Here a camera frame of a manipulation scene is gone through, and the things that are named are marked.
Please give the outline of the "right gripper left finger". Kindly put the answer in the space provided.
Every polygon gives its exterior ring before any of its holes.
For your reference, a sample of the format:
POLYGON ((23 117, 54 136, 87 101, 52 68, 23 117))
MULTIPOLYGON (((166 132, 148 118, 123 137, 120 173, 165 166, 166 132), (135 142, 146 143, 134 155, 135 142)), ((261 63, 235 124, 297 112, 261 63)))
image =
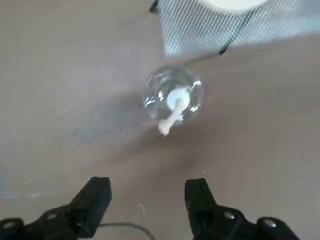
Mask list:
POLYGON ((80 240, 92 238, 111 202, 108 177, 92 177, 68 204, 45 211, 25 224, 22 218, 0 221, 2 240, 80 240))

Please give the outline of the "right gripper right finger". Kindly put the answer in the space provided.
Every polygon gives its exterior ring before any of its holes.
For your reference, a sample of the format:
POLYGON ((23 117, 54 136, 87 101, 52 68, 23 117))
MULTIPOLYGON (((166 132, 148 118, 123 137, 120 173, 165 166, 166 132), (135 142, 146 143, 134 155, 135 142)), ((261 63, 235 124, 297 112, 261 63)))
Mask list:
POLYGON ((248 221, 235 208, 218 204, 204 178, 189 179, 184 200, 194 240, 299 240, 282 220, 261 217, 248 221))

